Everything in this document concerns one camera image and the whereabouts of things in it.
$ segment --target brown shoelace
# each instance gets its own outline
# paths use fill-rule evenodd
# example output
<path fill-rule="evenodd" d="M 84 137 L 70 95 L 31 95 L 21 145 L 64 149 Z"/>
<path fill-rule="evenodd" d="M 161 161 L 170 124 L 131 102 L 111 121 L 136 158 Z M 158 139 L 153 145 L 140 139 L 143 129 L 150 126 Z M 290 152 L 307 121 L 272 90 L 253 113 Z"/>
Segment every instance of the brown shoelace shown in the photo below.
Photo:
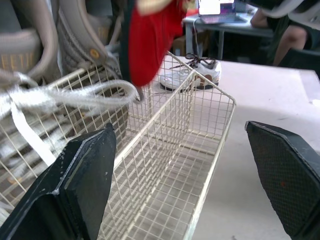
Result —
<path fill-rule="evenodd" d="M 196 68 L 197 64 L 199 64 L 201 61 L 205 62 L 208 65 L 215 64 L 217 61 L 212 57 L 199 57 L 199 56 L 195 55 L 194 53 L 187 53 L 185 58 L 190 60 L 190 61 L 186 62 L 185 64 L 189 65 L 192 68 Z M 175 69 L 175 68 L 179 68 L 182 66 L 183 66 L 183 64 L 180 64 L 178 66 L 170 67 L 170 69 Z"/>

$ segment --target white table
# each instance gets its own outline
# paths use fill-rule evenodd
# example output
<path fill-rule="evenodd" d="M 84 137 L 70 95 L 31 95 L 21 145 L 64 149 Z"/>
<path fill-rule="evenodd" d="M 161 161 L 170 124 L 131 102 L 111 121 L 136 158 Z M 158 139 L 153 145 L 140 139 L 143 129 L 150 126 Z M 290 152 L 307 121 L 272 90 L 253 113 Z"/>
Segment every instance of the white table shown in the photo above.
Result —
<path fill-rule="evenodd" d="M 247 13 L 237 13 L 241 18 L 246 19 L 246 22 L 240 23 L 225 23 L 225 24 L 205 24 L 199 19 L 198 15 L 188 16 L 183 20 L 185 24 L 185 37 L 186 37 L 186 53 L 193 53 L 193 24 L 197 30 L 211 30 L 219 31 L 218 41 L 218 60 L 223 58 L 224 49 L 224 35 L 225 33 L 242 34 L 256 37 L 272 38 L 273 32 L 267 28 L 253 28 L 250 20 L 253 15 Z"/>
<path fill-rule="evenodd" d="M 219 86 L 237 102 L 193 240 L 290 240 L 263 190 L 246 121 L 301 135 L 320 153 L 319 79 L 313 71 L 222 61 Z"/>

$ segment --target wire basket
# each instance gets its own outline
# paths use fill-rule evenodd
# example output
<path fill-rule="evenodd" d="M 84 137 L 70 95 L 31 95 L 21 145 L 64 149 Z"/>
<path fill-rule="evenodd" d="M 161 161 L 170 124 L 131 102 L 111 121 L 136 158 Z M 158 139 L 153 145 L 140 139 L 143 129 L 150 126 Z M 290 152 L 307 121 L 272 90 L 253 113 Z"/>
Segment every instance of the wire basket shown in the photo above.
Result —
<path fill-rule="evenodd" d="M 186 69 L 189 74 L 179 79 L 176 91 L 161 88 L 161 77 Z M 213 88 L 194 91 L 197 78 Z M 108 80 L 106 70 L 94 66 L 79 69 L 51 86 L 78 89 Z M 57 112 L 30 114 L 26 119 L 55 156 L 68 140 L 113 124 L 117 154 L 99 240 L 191 239 L 236 103 L 170 53 L 143 92 L 142 104 L 97 116 L 86 115 L 81 107 L 61 105 Z M 109 89 L 100 94 L 124 93 Z M 12 127 L 10 118 L 0 122 L 0 135 L 1 224 L 47 166 Z"/>

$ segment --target person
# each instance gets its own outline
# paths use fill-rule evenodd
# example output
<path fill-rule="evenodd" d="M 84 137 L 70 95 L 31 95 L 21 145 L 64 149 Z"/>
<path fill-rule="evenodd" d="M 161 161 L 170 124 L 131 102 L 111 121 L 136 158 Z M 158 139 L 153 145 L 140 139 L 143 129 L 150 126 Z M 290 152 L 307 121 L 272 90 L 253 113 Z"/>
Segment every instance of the person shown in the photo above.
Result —
<path fill-rule="evenodd" d="M 289 49 L 312 50 L 319 46 L 320 31 L 283 16 L 271 18 L 258 9 L 250 21 L 254 28 L 271 28 L 274 36 L 267 54 L 267 64 L 278 66 Z"/>

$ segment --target red object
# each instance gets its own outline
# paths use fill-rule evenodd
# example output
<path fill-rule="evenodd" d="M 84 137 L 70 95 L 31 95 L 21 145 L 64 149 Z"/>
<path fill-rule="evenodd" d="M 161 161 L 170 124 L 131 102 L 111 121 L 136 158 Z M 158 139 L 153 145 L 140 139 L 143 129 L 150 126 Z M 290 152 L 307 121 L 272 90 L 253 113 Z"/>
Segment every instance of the red object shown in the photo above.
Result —
<path fill-rule="evenodd" d="M 137 87 L 152 81 L 174 37 L 182 35 L 183 3 L 173 0 L 162 11 L 144 16 L 134 7 L 129 23 L 128 70 L 129 80 Z"/>
<path fill-rule="evenodd" d="M 192 16 L 192 15 L 196 15 L 199 14 L 199 9 L 188 9 L 188 11 L 186 12 L 186 16 Z"/>

